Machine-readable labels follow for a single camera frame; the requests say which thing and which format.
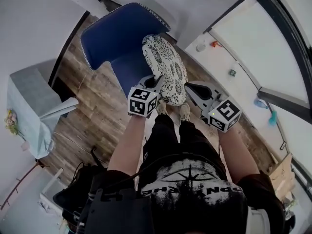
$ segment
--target blue object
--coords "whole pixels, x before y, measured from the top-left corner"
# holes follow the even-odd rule
[[[272,116],[271,118],[269,119],[269,124],[271,126],[275,126],[276,125],[276,121],[277,121],[277,112],[276,111],[272,111]]]
[[[269,107],[263,102],[263,101],[260,101],[259,99],[254,99],[253,101],[254,105],[256,105],[257,107],[261,107],[261,108],[265,108],[265,109],[268,109]]]
[[[90,25],[80,41],[88,66],[96,70],[109,61],[127,97],[131,87],[153,74],[143,55],[143,38],[168,31],[169,25],[152,10],[129,3]]]

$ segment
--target person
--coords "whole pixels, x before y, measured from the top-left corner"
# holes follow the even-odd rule
[[[156,110],[158,116],[143,147],[140,170],[153,165],[140,174],[137,190],[139,196],[151,199],[155,233],[245,233],[248,207],[264,209],[271,233],[283,233],[283,205],[235,126],[218,133],[233,181],[229,182],[218,153],[190,122],[187,103],[180,107],[180,143],[163,100]],[[144,117],[131,117],[109,162],[108,184],[136,173],[145,121]],[[121,185],[123,189],[134,186],[132,179]]]

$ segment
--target chair backrest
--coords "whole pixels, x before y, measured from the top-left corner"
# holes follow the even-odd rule
[[[80,36],[81,46],[91,69],[113,61],[137,48],[148,34],[170,31],[156,13],[139,3],[129,3],[102,17]]]

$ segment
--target white wall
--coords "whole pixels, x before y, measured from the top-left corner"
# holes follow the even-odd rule
[[[4,127],[8,77],[37,66],[49,79],[55,60],[85,12],[70,0],[0,0],[0,204],[34,164]]]
[[[262,87],[308,102],[300,69],[287,41],[256,0],[243,2],[213,31]]]
[[[171,26],[171,36],[186,48],[237,0],[115,0],[140,2],[158,13]]]
[[[11,205],[6,216],[1,219],[2,234],[59,234],[62,218],[48,215],[38,204],[40,192],[52,176],[44,169]]]
[[[312,125],[273,105],[284,130],[287,145],[294,157],[312,174]]]
[[[307,46],[312,46],[312,0],[281,0]]]

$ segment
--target white cushion with black pattern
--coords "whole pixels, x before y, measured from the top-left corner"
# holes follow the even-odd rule
[[[143,39],[143,54],[155,79],[164,75],[160,95],[166,103],[180,106],[186,100],[184,84],[187,73],[180,55],[173,46],[159,35],[147,35]]]

